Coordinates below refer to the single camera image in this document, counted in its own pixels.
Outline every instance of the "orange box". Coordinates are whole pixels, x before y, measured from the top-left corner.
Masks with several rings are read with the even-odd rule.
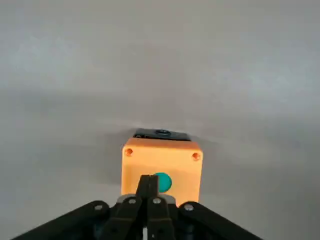
[[[141,175],[166,173],[177,206],[199,201],[203,152],[193,141],[130,138],[122,149],[121,194],[136,193]]]

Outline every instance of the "metal bolt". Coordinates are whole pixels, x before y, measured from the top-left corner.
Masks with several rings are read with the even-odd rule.
[[[194,206],[192,206],[191,204],[186,204],[186,205],[184,205],[184,209],[186,211],[193,211],[194,210]]]
[[[100,211],[104,206],[102,205],[97,205],[97,206],[94,206],[94,210],[96,211]]]
[[[134,199],[134,198],[131,198],[130,200],[129,200],[129,204],[135,204],[137,201]]]
[[[161,203],[161,199],[158,198],[158,197],[156,197],[156,198],[153,199],[152,202],[153,202],[154,204],[159,204],[159,203]]]

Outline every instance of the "teal button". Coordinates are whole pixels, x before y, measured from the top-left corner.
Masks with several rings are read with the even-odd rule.
[[[158,176],[158,190],[159,193],[167,192],[172,186],[171,177],[164,172],[157,172],[154,175]]]

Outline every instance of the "white backdrop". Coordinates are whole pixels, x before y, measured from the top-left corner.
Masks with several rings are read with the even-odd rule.
[[[2,0],[0,235],[120,194],[137,127],[204,150],[201,203],[319,239],[320,2]]]

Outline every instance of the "white surface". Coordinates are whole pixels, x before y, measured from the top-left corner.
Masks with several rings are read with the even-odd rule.
[[[3,0],[0,234],[120,194],[136,127],[194,136],[201,202],[319,239],[320,2]]]

